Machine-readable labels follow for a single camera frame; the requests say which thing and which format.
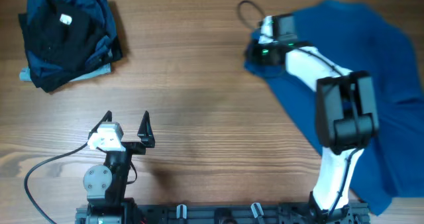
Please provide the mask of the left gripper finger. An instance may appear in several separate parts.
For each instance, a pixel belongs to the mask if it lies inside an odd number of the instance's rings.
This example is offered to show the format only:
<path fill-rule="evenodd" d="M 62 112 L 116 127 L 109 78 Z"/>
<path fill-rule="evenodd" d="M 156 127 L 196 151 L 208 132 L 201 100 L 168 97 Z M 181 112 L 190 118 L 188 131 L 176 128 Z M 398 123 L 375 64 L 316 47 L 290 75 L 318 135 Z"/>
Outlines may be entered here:
<path fill-rule="evenodd" d="M 141 143 L 155 143 L 154 134 L 150 124 L 150 114 L 148 111 L 144 112 L 137 136 Z"/>
<path fill-rule="evenodd" d="M 97 129 L 103 122 L 111 122 L 111 121 L 112 121 L 112 112 L 107 111 L 106 114 L 104 114 L 104 116 L 101 118 L 101 120 L 96 124 L 96 126 L 94 126 L 92 130 L 90 130 L 88 138 L 90 138 L 94 133 L 97 132 Z"/>

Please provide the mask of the blue t-shirt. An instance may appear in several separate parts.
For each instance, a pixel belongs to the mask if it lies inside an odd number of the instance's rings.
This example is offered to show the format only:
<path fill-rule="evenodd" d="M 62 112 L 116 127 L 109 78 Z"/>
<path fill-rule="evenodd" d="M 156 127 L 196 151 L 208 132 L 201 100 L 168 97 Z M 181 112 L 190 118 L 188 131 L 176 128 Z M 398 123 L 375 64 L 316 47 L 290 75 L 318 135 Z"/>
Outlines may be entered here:
<path fill-rule="evenodd" d="M 365 201 L 375 215 L 383 213 L 395 197 L 422 197 L 423 90 L 409 39 L 362 3 L 326 0 L 290 14 L 298 42 L 310 42 L 336 65 L 367 72 L 372 79 L 379 128 L 358 159 L 348 191 Z M 244 65 L 252 72 L 246 61 Z M 305 117 L 293 117 L 293 109 L 284 107 L 288 102 L 285 87 L 300 92 L 302 101 L 307 101 L 308 91 L 293 77 L 276 83 L 264 80 L 303 133 L 298 123 Z M 303 135 L 322 156 L 312 134 Z"/>

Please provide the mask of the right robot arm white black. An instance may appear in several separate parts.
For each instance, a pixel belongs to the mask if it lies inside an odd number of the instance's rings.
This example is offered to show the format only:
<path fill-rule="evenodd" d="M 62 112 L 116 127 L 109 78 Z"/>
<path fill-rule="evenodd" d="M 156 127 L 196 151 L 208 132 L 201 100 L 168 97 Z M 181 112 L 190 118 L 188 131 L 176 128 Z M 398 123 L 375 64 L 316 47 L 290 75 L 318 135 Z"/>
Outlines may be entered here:
<path fill-rule="evenodd" d="M 321 167 L 310 193 L 308 219 L 314 223 L 342 221 L 348 216 L 348 190 L 358 159 L 379 128 L 372 79 L 367 72 L 351 72 L 324 57 L 312 46 L 300 48 L 254 39 L 245 52 L 253 73 L 276 83 L 293 77 L 308 91 L 307 101 L 285 87 L 293 117 L 303 134 L 321 146 Z"/>

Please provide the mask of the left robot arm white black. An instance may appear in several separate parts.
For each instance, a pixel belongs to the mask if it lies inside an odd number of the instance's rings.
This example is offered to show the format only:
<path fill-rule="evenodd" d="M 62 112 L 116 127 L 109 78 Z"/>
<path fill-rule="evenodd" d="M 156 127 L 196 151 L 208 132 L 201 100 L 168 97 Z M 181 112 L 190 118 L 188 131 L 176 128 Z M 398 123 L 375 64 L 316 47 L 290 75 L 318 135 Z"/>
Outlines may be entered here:
<path fill-rule="evenodd" d="M 104 152 L 105 161 L 89 168 L 83 177 L 88 205 L 77 210 L 75 223 L 146 223 L 134 199 L 126 198 L 125 192 L 132 183 L 129 180 L 129 172 L 134 169 L 132 156 L 144 155 L 147 148 L 155 147 L 149 112 L 144 113 L 140 122 L 139 141 L 123 141 L 122 137 L 123 130 L 118 122 L 112 121 L 111 111 L 90 131 L 87 145 Z"/>

